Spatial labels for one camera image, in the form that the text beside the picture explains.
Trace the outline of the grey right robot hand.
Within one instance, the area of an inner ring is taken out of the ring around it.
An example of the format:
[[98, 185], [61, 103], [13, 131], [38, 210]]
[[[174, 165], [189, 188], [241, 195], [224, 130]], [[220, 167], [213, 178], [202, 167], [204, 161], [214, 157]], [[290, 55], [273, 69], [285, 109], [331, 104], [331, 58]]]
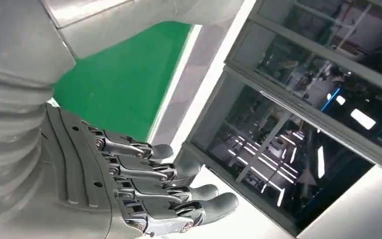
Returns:
[[43, 181], [0, 239], [140, 239], [185, 233], [238, 206], [233, 193], [190, 186], [199, 171], [121, 154], [127, 138], [46, 105]]

